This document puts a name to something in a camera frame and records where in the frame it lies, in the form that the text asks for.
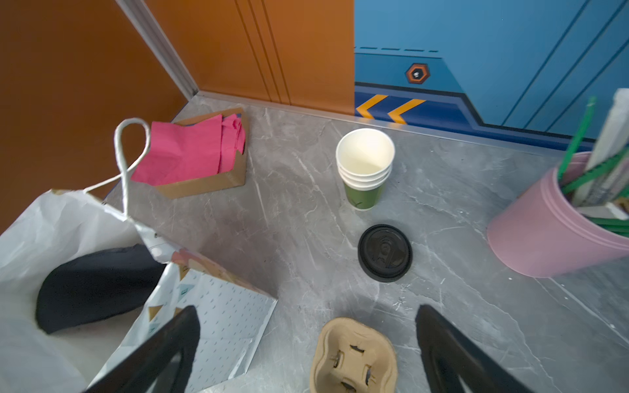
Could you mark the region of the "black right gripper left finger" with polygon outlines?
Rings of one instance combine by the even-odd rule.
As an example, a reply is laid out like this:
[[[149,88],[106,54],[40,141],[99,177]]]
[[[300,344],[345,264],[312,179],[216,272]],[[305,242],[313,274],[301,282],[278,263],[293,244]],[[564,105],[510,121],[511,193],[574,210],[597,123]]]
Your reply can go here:
[[[192,374],[200,332],[196,308],[184,308],[87,391],[184,392]]]

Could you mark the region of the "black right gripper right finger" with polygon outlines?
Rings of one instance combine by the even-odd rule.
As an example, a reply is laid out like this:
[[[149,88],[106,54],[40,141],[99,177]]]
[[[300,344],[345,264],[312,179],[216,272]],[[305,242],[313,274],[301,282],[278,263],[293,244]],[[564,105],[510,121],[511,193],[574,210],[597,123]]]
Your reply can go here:
[[[416,335],[432,392],[529,392],[430,305],[419,306]]]

